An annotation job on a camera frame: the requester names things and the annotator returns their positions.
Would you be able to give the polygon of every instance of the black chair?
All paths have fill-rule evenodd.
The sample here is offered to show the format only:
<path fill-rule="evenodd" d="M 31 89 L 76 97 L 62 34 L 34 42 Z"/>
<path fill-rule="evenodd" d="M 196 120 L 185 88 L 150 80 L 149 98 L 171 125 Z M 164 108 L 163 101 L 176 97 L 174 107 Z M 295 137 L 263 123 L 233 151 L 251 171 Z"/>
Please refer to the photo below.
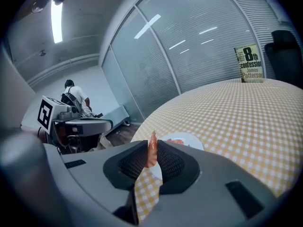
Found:
<path fill-rule="evenodd" d="M 303 89 L 302 55 L 294 35 L 286 30 L 276 30 L 271 34 L 274 42 L 266 44 L 264 49 L 276 79 Z"/>

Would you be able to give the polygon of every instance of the checkered tablecloth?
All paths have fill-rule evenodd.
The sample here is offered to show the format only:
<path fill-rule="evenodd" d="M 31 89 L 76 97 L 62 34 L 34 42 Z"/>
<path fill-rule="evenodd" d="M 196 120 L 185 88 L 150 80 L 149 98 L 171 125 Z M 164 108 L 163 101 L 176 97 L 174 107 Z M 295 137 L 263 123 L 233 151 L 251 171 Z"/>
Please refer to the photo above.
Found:
<path fill-rule="evenodd" d="M 148 140 L 153 130 L 158 139 L 174 132 L 197 136 L 206 151 L 229 158 L 279 196 L 301 170 L 303 90 L 272 79 L 209 84 L 162 105 L 132 141 Z"/>

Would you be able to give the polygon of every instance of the floor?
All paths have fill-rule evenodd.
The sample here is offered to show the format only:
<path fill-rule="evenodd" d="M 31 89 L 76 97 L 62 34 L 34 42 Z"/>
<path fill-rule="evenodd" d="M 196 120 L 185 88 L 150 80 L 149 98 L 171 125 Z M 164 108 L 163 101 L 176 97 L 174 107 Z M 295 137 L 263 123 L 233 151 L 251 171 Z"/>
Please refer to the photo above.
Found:
<path fill-rule="evenodd" d="M 113 146 L 119 146 L 131 142 L 134 134 L 138 130 L 139 125 L 125 126 L 120 125 L 113 130 L 106 138 L 112 143 Z"/>

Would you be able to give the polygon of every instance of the ceiling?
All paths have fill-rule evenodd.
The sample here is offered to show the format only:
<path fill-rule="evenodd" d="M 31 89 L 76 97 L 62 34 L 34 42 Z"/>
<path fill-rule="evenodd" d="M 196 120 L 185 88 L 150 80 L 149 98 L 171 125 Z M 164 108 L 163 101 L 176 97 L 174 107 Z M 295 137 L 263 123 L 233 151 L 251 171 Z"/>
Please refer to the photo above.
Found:
<path fill-rule="evenodd" d="M 65 0 L 62 9 L 63 41 L 58 44 L 53 42 L 50 3 L 41 12 L 31 13 L 13 23 L 7 39 L 19 73 L 28 81 L 63 61 L 99 54 L 101 39 L 122 1 Z M 45 50 L 45 56 L 39 55 L 41 50 Z"/>

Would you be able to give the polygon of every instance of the glass wall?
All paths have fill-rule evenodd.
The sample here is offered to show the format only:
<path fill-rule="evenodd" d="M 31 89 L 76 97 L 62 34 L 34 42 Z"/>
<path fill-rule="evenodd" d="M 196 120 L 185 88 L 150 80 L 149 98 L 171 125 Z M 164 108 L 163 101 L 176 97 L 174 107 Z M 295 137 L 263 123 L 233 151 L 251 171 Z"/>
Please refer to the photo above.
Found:
<path fill-rule="evenodd" d="M 136 10 L 131 12 L 119 29 L 112 48 L 144 117 L 178 96 L 164 56 Z"/>
<path fill-rule="evenodd" d="M 107 52 L 102 69 L 117 102 L 119 105 L 125 107 L 131 117 L 131 121 L 143 122 L 143 116 L 137 107 L 111 49 Z"/>
<path fill-rule="evenodd" d="M 231 0 L 143 0 L 138 5 L 163 44 L 181 92 L 239 78 L 234 48 L 255 43 Z"/>

